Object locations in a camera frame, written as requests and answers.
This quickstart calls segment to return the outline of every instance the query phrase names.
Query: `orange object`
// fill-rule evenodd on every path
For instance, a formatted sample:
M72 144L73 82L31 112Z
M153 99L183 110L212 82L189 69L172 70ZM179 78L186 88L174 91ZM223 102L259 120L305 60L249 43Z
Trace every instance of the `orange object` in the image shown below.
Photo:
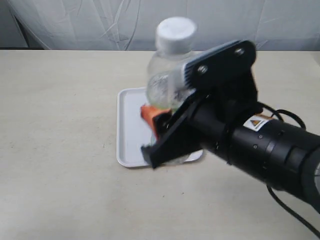
M156 139L158 139L158 134L156 131L156 126L154 123L154 117L160 115L160 114L167 114L171 111L171 109L158 109L154 106L148 106L143 105L140 107L140 113L141 117L146 121L146 123L150 126L152 129L152 132L154 133Z

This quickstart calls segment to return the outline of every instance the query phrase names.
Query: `plastic bottle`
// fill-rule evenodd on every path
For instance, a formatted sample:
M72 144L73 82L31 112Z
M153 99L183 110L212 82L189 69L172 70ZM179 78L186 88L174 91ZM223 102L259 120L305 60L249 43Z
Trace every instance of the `plastic bottle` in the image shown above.
M187 89L175 89L169 81L170 71L183 60L191 57L196 24L185 17L170 17L163 20L156 29L155 46L148 68L146 97L149 103L159 109L175 111L189 96Z

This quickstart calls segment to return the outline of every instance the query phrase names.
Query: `yellow warning sticker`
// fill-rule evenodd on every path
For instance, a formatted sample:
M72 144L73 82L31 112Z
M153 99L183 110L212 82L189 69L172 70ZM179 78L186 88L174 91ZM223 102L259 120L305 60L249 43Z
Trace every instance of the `yellow warning sticker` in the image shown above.
M260 114L254 115L245 121L243 126L257 132L271 119L272 118Z

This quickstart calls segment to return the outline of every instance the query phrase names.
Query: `white tray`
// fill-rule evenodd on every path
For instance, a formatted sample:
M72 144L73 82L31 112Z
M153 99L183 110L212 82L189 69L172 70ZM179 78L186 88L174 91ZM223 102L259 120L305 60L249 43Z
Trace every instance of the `white tray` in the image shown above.
M116 158L127 168L148 166L140 147L149 145L153 135L140 116L140 107L147 104L146 88L128 88L118 94L116 115ZM198 160L203 150L192 153L185 162Z

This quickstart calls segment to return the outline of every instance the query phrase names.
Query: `white table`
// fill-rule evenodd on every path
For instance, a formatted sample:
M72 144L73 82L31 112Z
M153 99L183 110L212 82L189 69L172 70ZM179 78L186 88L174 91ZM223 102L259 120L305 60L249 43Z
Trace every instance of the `white table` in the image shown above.
M151 52L0 51L0 239L311 240L266 187L207 153L155 171L116 160L116 96ZM259 52L259 99L320 134L320 53ZM286 193L320 229L320 215Z

